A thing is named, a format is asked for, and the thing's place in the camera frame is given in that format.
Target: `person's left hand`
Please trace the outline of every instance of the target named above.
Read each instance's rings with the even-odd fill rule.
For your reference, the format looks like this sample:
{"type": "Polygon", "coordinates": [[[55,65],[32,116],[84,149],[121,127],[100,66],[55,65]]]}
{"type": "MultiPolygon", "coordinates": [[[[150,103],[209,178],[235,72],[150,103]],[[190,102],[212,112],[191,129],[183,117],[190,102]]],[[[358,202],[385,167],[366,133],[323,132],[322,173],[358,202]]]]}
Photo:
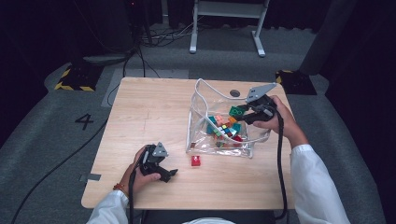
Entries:
{"type": "MultiPolygon", "coordinates": [[[[138,162],[140,155],[144,151],[146,146],[140,148],[138,152],[136,152],[136,155],[134,156],[134,163],[129,165],[128,169],[126,169],[124,175],[122,176],[122,179],[120,181],[120,184],[122,184],[123,190],[129,195],[129,177],[134,169],[134,166],[138,162]]],[[[145,185],[147,185],[150,182],[159,180],[161,178],[161,175],[158,173],[150,174],[150,175],[143,175],[142,172],[140,171],[140,168],[136,168],[136,177],[134,178],[134,192],[133,194],[137,193],[139,190],[141,190],[145,185]]]]}

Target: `white metal stand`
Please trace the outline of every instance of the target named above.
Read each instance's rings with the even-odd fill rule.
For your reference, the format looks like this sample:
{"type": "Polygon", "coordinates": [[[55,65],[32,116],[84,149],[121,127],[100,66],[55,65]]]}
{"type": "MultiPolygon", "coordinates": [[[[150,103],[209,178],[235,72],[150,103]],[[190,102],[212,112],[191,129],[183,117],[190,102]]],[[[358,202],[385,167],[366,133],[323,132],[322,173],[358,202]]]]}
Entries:
{"type": "Polygon", "coordinates": [[[265,0],[264,4],[246,4],[246,3],[206,2],[206,1],[195,0],[190,53],[195,53],[197,51],[198,15],[242,17],[242,18],[259,19],[257,30],[252,31],[252,35],[260,57],[264,57],[265,51],[264,48],[262,47],[262,42],[260,41],[260,32],[262,31],[262,24],[264,22],[269,1],[270,0],[265,0]]]}

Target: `person's hand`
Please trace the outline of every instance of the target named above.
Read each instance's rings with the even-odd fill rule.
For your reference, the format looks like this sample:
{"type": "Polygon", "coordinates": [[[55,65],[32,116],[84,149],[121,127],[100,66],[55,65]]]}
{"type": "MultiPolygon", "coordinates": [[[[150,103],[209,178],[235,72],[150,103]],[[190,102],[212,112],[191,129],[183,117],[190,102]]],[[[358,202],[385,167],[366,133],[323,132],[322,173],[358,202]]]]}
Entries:
{"type": "MultiPolygon", "coordinates": [[[[130,164],[128,169],[126,169],[124,175],[122,176],[122,179],[120,181],[120,184],[122,184],[123,190],[125,193],[129,195],[129,177],[134,169],[134,166],[138,163],[138,160],[140,158],[140,155],[144,151],[145,147],[140,148],[140,150],[136,153],[134,156],[134,163],[130,164]]],[[[161,178],[160,174],[154,173],[151,175],[143,175],[142,172],[140,171],[140,168],[136,168],[136,177],[134,178],[134,194],[137,193],[139,190],[141,190],[145,185],[147,185],[150,182],[159,180],[161,178]]]]}
{"type": "MultiPolygon", "coordinates": [[[[276,104],[276,109],[282,116],[284,122],[283,135],[290,141],[291,148],[299,145],[308,144],[308,140],[305,137],[303,130],[296,123],[294,116],[291,114],[289,109],[280,101],[277,96],[270,96],[276,104]]],[[[268,121],[256,120],[253,125],[259,128],[271,129],[276,133],[279,133],[279,121],[277,115],[268,121]]]]}

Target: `clear plastic bag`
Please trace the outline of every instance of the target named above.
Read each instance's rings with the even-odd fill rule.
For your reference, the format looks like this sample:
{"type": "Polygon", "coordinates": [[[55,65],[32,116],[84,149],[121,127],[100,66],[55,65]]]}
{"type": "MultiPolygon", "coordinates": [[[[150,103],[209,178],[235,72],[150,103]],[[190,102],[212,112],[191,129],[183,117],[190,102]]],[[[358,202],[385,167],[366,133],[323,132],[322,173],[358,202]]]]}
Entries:
{"type": "Polygon", "coordinates": [[[243,113],[237,106],[245,105],[245,100],[228,97],[198,79],[191,97],[187,153],[252,158],[254,144],[266,141],[270,130],[232,119],[230,114],[243,113]]]}

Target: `white lab coat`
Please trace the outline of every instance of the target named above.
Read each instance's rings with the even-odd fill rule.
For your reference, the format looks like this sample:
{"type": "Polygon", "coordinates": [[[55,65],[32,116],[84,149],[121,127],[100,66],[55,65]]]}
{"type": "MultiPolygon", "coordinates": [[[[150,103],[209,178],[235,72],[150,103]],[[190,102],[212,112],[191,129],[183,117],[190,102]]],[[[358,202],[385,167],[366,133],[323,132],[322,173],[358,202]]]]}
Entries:
{"type": "MultiPolygon", "coordinates": [[[[290,154],[291,182],[295,210],[300,222],[305,223],[349,223],[337,189],[322,159],[310,145],[295,147],[290,154]]],[[[93,209],[88,223],[128,223],[125,208],[128,198],[114,190],[93,209]]],[[[200,218],[190,223],[232,222],[216,218],[200,218]]]]}

